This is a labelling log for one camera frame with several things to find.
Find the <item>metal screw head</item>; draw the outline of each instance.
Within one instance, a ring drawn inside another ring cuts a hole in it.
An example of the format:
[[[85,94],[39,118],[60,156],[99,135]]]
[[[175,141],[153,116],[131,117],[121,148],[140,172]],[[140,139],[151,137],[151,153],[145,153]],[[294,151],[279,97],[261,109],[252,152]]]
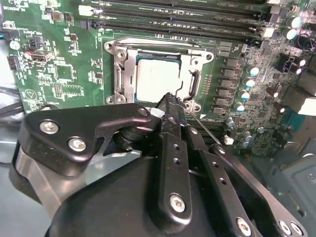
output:
[[[117,51],[117,58],[118,58],[119,61],[125,60],[126,57],[127,57],[127,54],[126,54],[126,52],[124,50]]]
[[[225,154],[225,150],[222,147],[217,147],[220,153]]]
[[[240,231],[245,236],[251,236],[251,228],[250,228],[250,226],[248,225],[248,223],[244,219],[238,217],[236,219],[236,223],[237,223],[237,226],[240,229]]]
[[[278,223],[280,224],[281,229],[284,231],[284,233],[286,233],[289,236],[292,234],[292,231],[284,221],[279,221]]]
[[[47,134],[54,134],[54,133],[58,132],[58,130],[59,130],[58,125],[55,124],[54,122],[50,122],[50,121],[42,122],[39,125],[39,128],[42,132],[47,133]]]
[[[173,124],[177,124],[177,121],[174,119],[174,117],[168,117],[169,121]]]
[[[81,138],[72,138],[68,142],[68,146],[75,152],[82,152],[86,149],[87,145]]]
[[[293,230],[295,230],[296,233],[298,233],[300,236],[303,235],[303,231],[301,230],[301,228],[298,227],[297,224],[295,224],[294,222],[291,222],[291,226]]]
[[[186,209],[183,199],[176,194],[170,196],[170,205],[176,212],[184,212]]]
[[[259,127],[258,128],[258,130],[257,130],[257,132],[259,132],[259,133],[264,133],[266,130],[265,130],[265,128],[264,127]]]
[[[198,133],[198,131],[197,131],[194,127],[190,127],[190,129],[191,129],[191,132],[192,132],[193,134],[197,134],[197,133]]]
[[[146,110],[145,110],[144,108],[139,108],[139,109],[138,109],[138,112],[139,112],[140,114],[142,114],[143,116],[147,116],[147,112],[146,112]]]

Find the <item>cable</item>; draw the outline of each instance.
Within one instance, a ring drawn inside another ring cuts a hole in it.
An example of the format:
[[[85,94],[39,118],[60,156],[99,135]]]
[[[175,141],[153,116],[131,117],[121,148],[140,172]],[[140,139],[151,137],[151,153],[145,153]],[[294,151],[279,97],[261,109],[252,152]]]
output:
[[[310,44],[311,44],[311,48],[313,48],[313,42],[312,42],[312,39],[311,39],[311,37],[308,35],[308,34],[306,34],[306,33],[302,33],[302,34],[300,34],[298,37],[297,37],[297,45],[300,47],[300,48],[302,48],[303,50],[310,50],[311,48],[308,48],[308,47],[304,47],[304,46],[301,46],[301,44],[300,44],[300,37],[301,36],[306,36],[306,38],[308,38],[308,40],[310,41]]]
[[[22,102],[17,102],[12,105],[5,106],[0,109],[0,118],[13,116],[24,112]]]

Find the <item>green circuit board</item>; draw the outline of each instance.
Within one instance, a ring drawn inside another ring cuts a hole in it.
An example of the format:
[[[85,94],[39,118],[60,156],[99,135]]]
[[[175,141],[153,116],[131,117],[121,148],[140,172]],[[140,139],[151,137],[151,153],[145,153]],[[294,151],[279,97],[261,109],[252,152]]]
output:
[[[286,15],[267,20],[271,7],[276,6],[269,3],[287,9]],[[218,51],[201,71],[198,117],[211,122],[232,117],[236,122],[234,146],[240,147],[243,133],[250,131],[256,155],[269,153],[273,130],[283,118],[273,107],[276,100],[266,93],[267,87],[281,85],[281,98],[298,79],[296,74],[275,69],[279,55],[291,53],[307,61],[311,57],[284,37],[287,20],[300,16],[303,26],[316,22],[314,2],[309,0],[3,0],[2,5],[2,29],[18,31],[7,45],[26,113],[47,104],[59,109],[107,105],[106,98],[114,93],[114,57],[104,49],[110,40],[135,37],[194,43]],[[80,14],[80,5],[91,7],[91,15]],[[273,37],[252,30],[265,27],[274,29]],[[305,28],[297,31],[304,33]],[[215,112],[223,70],[231,69],[225,65],[229,58],[237,59],[238,65],[232,69],[231,85],[225,88],[225,101]],[[250,65],[259,69],[251,88],[242,83],[249,77]],[[242,89],[249,100],[240,99]],[[244,105],[243,113],[236,110],[238,102]],[[263,134],[257,132],[259,127],[264,127]]]

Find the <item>black plastic bracket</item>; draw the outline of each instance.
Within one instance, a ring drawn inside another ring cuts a hole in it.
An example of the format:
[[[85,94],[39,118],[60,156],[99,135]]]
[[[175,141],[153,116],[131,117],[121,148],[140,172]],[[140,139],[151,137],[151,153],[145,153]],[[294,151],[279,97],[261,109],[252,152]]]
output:
[[[184,114],[184,104],[166,94],[158,104],[165,111],[158,135],[159,179],[157,203],[151,217],[166,233],[182,231],[192,218],[187,145],[181,140],[178,111]]]
[[[96,139],[108,144],[116,131],[127,126],[146,126],[151,114],[139,104],[84,107],[55,111],[39,111],[25,117],[19,143],[23,151],[55,172],[77,176],[85,171],[95,154]],[[44,121],[58,126],[58,132],[47,134],[40,129]],[[86,148],[76,152],[68,146],[71,138],[80,138]]]

